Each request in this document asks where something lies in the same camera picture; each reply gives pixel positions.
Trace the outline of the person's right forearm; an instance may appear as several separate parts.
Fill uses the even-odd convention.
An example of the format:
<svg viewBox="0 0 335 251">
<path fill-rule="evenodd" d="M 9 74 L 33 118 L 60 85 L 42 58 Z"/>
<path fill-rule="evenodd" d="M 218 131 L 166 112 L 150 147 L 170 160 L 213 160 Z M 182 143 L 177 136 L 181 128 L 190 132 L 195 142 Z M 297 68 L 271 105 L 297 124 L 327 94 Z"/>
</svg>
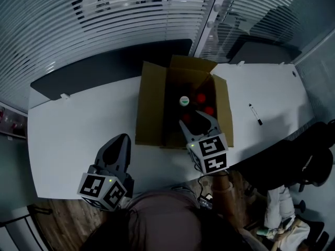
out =
<svg viewBox="0 0 335 251">
<path fill-rule="evenodd" d="M 213 209 L 233 223 L 236 217 L 232 190 L 233 185 L 227 173 L 218 172 L 213 176 Z"/>
</svg>

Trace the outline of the whiteboard on black stand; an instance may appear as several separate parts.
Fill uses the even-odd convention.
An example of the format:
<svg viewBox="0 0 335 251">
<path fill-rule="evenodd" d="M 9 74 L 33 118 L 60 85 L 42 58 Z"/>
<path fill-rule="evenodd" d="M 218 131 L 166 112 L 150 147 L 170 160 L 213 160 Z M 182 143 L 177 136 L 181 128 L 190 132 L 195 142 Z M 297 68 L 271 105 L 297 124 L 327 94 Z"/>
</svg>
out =
<svg viewBox="0 0 335 251">
<path fill-rule="evenodd" d="M 53 251 L 37 224 L 37 217 L 51 214 L 35 205 L 0 213 L 0 251 Z"/>
</svg>

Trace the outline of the person's mauve shirt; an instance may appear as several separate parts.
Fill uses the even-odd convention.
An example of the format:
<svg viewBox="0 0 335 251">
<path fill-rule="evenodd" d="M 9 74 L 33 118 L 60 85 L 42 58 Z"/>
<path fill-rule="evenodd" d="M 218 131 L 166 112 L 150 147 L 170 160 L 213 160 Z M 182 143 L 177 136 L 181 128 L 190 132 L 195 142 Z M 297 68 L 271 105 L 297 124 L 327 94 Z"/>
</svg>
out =
<svg viewBox="0 0 335 251">
<path fill-rule="evenodd" d="M 128 203 L 131 251 L 201 251 L 199 210 L 171 190 L 143 193 Z"/>
</svg>

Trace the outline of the black battery pack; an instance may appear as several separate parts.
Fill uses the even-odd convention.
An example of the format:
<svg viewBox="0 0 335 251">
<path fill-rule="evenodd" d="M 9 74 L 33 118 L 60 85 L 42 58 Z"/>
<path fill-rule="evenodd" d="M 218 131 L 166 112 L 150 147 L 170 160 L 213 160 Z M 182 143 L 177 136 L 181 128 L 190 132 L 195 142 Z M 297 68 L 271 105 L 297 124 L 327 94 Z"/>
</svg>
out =
<svg viewBox="0 0 335 251">
<path fill-rule="evenodd" d="M 205 196 L 200 195 L 198 197 L 198 202 L 199 202 L 199 204 L 202 208 L 206 208 L 206 209 L 211 210 L 212 207 L 213 207 L 213 196 L 209 193 Z"/>
</svg>

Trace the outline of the short dark desk partition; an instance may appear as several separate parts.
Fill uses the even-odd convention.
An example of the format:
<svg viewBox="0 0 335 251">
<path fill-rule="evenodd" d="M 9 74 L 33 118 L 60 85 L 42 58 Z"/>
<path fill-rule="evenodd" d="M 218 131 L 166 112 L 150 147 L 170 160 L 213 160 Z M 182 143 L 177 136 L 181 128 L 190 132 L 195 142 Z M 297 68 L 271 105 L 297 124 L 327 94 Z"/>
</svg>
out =
<svg viewBox="0 0 335 251">
<path fill-rule="evenodd" d="M 293 46 L 281 46 L 259 42 L 245 42 L 238 50 L 233 51 L 229 64 L 290 64 L 301 50 Z"/>
</svg>

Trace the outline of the person's grey trousers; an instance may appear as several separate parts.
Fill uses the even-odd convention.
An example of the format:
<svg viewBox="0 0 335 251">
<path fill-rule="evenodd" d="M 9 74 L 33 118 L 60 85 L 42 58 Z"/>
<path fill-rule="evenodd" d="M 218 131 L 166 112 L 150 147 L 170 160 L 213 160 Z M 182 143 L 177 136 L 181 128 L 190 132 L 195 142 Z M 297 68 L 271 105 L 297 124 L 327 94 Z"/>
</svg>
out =
<svg viewBox="0 0 335 251">
<path fill-rule="evenodd" d="M 179 194 L 183 194 L 184 196 L 188 197 L 193 204 L 199 208 L 199 202 L 198 202 L 198 197 L 193 190 L 187 186 L 187 185 L 177 185 L 177 186 L 171 186 L 169 188 L 171 191 L 177 192 Z"/>
</svg>

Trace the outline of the black marker pen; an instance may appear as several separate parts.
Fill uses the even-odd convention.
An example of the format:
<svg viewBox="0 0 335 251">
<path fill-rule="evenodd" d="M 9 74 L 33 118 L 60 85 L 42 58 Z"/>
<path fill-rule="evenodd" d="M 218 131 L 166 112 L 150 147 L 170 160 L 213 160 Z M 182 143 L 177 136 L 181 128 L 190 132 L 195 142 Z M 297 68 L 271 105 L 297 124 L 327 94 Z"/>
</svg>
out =
<svg viewBox="0 0 335 251">
<path fill-rule="evenodd" d="M 262 120 L 260 119 L 260 117 L 258 116 L 258 114 L 257 114 L 255 108 L 253 107 L 253 105 L 252 105 L 252 104 L 249 104 L 249 108 L 251 109 L 252 113 L 254 114 L 255 118 L 257 119 L 258 124 L 259 124 L 260 126 L 262 126 L 262 125 L 263 125 L 263 122 L 262 122 Z"/>
</svg>

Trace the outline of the long dark desk partition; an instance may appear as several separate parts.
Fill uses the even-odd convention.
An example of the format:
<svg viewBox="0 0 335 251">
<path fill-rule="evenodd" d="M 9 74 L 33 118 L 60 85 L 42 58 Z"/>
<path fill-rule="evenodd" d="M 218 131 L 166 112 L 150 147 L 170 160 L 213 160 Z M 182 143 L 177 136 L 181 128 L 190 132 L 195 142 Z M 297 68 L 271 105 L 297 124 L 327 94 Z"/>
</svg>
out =
<svg viewBox="0 0 335 251">
<path fill-rule="evenodd" d="M 97 86 L 138 77 L 144 61 L 168 67 L 173 55 L 187 56 L 191 39 L 175 39 L 133 45 L 90 56 L 57 69 L 31 83 L 50 100 Z"/>
</svg>

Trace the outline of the brown cardboard box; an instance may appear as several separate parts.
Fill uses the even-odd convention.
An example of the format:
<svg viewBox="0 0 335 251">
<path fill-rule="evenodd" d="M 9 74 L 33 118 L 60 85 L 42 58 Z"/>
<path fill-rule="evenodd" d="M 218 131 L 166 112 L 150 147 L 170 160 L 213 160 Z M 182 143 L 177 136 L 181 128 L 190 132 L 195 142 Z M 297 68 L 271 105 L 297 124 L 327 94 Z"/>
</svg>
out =
<svg viewBox="0 0 335 251">
<path fill-rule="evenodd" d="M 138 98 L 135 142 L 137 145 L 184 149 L 186 140 L 179 120 L 191 115 L 190 125 L 197 131 L 192 112 L 214 108 L 213 117 L 218 120 L 226 135 L 229 147 L 234 146 L 233 122 L 227 81 L 212 72 L 218 67 L 213 61 L 190 56 L 174 55 L 168 67 L 144 62 Z M 198 104 L 196 96 L 206 95 L 206 102 Z M 182 107 L 179 99 L 189 98 L 189 105 Z"/>
</svg>

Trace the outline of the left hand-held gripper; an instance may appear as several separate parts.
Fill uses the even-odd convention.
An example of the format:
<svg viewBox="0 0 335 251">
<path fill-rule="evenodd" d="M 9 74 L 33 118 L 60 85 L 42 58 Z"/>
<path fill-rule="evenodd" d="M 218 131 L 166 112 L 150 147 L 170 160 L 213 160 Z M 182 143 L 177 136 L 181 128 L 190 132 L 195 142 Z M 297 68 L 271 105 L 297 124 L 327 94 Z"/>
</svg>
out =
<svg viewBox="0 0 335 251">
<path fill-rule="evenodd" d="M 116 210 L 124 198 L 131 198 L 134 179 L 125 173 L 130 164 L 130 149 L 131 140 L 127 134 L 120 134 L 103 145 L 96 160 L 114 166 L 116 172 L 91 165 L 82 175 L 77 195 L 100 210 Z"/>
</svg>

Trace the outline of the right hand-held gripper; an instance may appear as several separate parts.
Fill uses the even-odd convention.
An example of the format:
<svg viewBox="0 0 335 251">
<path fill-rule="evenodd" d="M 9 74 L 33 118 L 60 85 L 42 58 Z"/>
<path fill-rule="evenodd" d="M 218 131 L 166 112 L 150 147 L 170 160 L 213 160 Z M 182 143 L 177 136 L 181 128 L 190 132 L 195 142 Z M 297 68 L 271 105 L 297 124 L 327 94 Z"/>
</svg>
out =
<svg viewBox="0 0 335 251">
<path fill-rule="evenodd" d="M 193 135 L 182 120 L 179 125 L 187 141 L 186 148 L 192 161 L 204 175 L 217 173 L 227 167 L 228 144 L 224 133 L 221 133 L 219 123 L 213 116 L 196 110 L 210 122 L 210 128 L 205 130 L 205 137 Z"/>
</svg>

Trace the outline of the white table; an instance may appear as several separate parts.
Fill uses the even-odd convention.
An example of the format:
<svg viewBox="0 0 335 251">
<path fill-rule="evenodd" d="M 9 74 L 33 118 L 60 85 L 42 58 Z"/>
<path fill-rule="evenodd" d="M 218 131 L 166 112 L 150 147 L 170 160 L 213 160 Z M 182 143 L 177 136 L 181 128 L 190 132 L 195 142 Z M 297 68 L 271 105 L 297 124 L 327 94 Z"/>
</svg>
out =
<svg viewBox="0 0 335 251">
<path fill-rule="evenodd" d="M 292 64 L 218 64 L 212 73 L 228 86 L 234 140 L 228 165 L 275 144 L 314 117 Z M 134 77 L 105 84 L 29 109 L 29 159 L 39 197 L 77 199 L 81 177 L 98 150 L 121 133 L 135 138 L 140 81 Z M 200 176 L 186 150 L 144 145 L 132 146 L 128 172 L 136 193 Z"/>
</svg>

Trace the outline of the white horizontal blinds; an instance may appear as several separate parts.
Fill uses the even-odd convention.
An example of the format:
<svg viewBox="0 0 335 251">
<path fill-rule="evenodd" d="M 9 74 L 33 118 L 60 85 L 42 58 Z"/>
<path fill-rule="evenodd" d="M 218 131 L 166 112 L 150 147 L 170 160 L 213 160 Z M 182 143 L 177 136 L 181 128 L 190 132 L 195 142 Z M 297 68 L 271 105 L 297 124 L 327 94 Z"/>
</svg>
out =
<svg viewBox="0 0 335 251">
<path fill-rule="evenodd" d="M 335 0 L 224 0 L 200 53 L 229 62 L 247 42 L 276 45 L 295 59 L 335 27 Z"/>
<path fill-rule="evenodd" d="M 0 102 L 28 109 L 29 86 L 105 51 L 194 40 L 210 0 L 0 0 Z"/>
</svg>

